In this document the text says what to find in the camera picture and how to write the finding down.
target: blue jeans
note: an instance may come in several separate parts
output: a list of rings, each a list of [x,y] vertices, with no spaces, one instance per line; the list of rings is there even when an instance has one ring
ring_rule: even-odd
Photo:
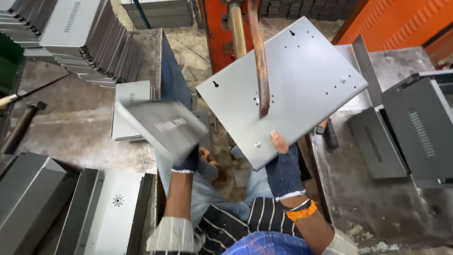
[[[236,158],[244,157],[240,149],[235,146],[231,153]],[[165,195],[168,196],[173,166],[167,158],[162,156],[158,151],[156,154],[157,170],[159,171],[162,185],[164,186]],[[217,207],[239,217],[247,222],[250,215],[250,208],[253,200],[257,197],[274,197],[267,183],[267,173],[263,168],[258,172],[252,171],[249,183],[247,185],[247,197],[243,202],[230,202],[222,197],[207,182],[217,178],[218,171],[214,165],[200,159],[197,172],[193,175],[192,184],[192,204],[190,209],[190,220],[193,228],[197,227],[201,218],[210,205]]]

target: forearm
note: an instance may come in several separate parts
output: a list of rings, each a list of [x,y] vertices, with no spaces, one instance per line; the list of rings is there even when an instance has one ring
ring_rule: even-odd
[[[307,196],[294,196],[282,200],[281,203],[285,207],[295,208],[307,199]],[[321,254],[335,235],[333,228],[318,210],[306,218],[298,219],[295,224],[314,254]]]
[[[173,173],[164,216],[190,220],[192,180],[193,174]]]

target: metal workbench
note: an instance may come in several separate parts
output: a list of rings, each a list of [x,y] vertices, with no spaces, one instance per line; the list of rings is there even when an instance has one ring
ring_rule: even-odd
[[[421,47],[369,56],[383,91],[410,74],[434,70]],[[347,125],[359,112],[331,116],[340,144],[334,151],[325,147],[322,136],[308,134],[328,220],[352,236],[363,253],[452,245],[453,190],[417,189],[411,177],[373,180]]]
[[[137,80],[150,80],[160,98],[161,83],[166,79],[161,68],[163,43],[168,44],[162,29],[141,30],[133,36],[146,52]],[[18,90],[29,91],[43,85],[55,68],[45,62],[27,61]],[[104,171],[132,171],[157,174],[154,149],[147,142],[115,142],[111,123],[115,91],[101,88],[80,79],[76,74],[46,87],[14,103],[3,141],[6,141],[22,116],[27,103],[39,100],[48,104],[39,111],[20,143],[16,154],[34,152],[48,155],[82,170],[84,167]],[[157,175],[153,180],[147,218],[142,235],[141,254],[145,241],[156,224]],[[54,254],[61,233],[66,208],[43,238],[36,254]]]

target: fingernail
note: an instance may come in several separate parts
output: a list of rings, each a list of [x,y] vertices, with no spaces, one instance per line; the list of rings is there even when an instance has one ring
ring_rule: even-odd
[[[272,137],[273,139],[277,139],[279,137],[279,135],[277,134],[277,132],[275,130],[272,130],[272,132],[270,133],[270,137]]]

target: work glove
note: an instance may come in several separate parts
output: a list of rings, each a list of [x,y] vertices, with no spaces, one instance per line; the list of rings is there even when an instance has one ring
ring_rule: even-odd
[[[180,166],[173,165],[171,171],[177,173],[195,173],[198,169],[200,155],[198,152],[198,144],[190,152],[187,158],[183,161]]]
[[[266,165],[267,182],[275,200],[305,195],[299,170],[299,154],[296,145],[288,146],[285,139],[272,131],[270,140],[278,155]]]

